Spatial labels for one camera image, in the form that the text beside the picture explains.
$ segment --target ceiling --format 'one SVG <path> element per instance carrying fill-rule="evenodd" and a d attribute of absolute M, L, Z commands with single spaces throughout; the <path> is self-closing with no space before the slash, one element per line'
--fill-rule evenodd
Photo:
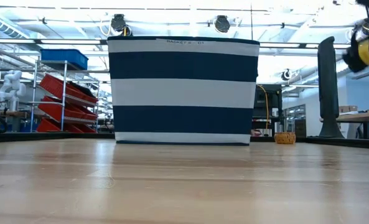
<path fill-rule="evenodd" d="M 354 23 L 366 17 L 365 9 L 352 0 L 270 0 L 270 1 L 0 1 L 0 21 L 20 32 L 25 38 L 42 39 L 106 39 L 114 14 L 124 14 L 133 35 L 202 36 L 254 39 L 260 42 L 319 43 L 329 36 L 335 43 L 349 43 Z M 226 34 L 213 25 L 217 15 L 226 15 L 231 27 Z M 9 36 L 0 31 L 0 38 Z M 8 52 L 36 49 L 1 45 Z M 90 56 L 89 68 L 108 68 L 107 46 L 41 45 L 44 48 L 76 48 Z M 260 83 L 281 82 L 287 68 L 293 73 L 317 65 L 313 50 L 263 49 L 259 58 Z M 91 74 L 99 80 L 109 80 L 108 74 Z"/>

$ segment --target yellow cable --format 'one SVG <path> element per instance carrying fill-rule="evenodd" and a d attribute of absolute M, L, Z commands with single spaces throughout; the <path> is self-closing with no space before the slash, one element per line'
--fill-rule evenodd
<path fill-rule="evenodd" d="M 260 87 L 263 91 L 264 91 L 264 96 L 266 97 L 266 114 L 267 114 L 267 120 L 266 120 L 266 131 L 268 130 L 269 127 L 269 100 L 267 97 L 267 92 L 266 90 L 263 88 L 263 86 L 256 84 L 258 87 Z"/>

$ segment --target white stripe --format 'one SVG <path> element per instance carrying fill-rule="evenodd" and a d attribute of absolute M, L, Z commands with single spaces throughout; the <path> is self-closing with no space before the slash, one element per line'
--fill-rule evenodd
<path fill-rule="evenodd" d="M 114 106 L 253 108 L 256 83 L 170 78 L 112 79 Z"/>
<path fill-rule="evenodd" d="M 117 141 L 171 143 L 250 143 L 250 134 L 126 133 L 115 132 Z"/>
<path fill-rule="evenodd" d="M 217 41 L 180 40 L 109 40 L 108 52 L 200 52 L 259 56 L 259 45 Z"/>

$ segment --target navy blue stripe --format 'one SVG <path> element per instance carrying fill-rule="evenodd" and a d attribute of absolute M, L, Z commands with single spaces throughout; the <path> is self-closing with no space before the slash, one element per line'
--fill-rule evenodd
<path fill-rule="evenodd" d="M 114 106 L 115 132 L 250 134 L 253 109 Z"/>
<path fill-rule="evenodd" d="M 141 141 L 117 141 L 118 144 L 156 144 L 173 146 L 249 146 L 245 143 L 205 143 L 205 142 L 141 142 Z"/>
<path fill-rule="evenodd" d="M 218 37 L 166 37 L 166 36 L 137 36 L 137 37 L 109 37 L 108 40 L 189 40 L 189 41 L 216 41 L 216 42 L 232 42 L 232 43 L 244 43 L 244 44 L 255 44 L 260 45 L 258 41 L 255 40 L 245 40 L 245 39 L 232 39 L 232 38 L 218 38 Z"/>
<path fill-rule="evenodd" d="M 197 52 L 110 53 L 111 79 L 188 78 L 255 82 L 258 58 Z"/>

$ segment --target black stand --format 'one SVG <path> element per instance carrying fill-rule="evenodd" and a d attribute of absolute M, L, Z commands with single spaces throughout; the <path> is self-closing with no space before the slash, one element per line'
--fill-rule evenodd
<path fill-rule="evenodd" d="M 320 137 L 343 138 L 336 118 L 339 116 L 338 84 L 334 37 L 328 37 L 319 44 L 319 95 L 320 115 L 324 119 Z"/>

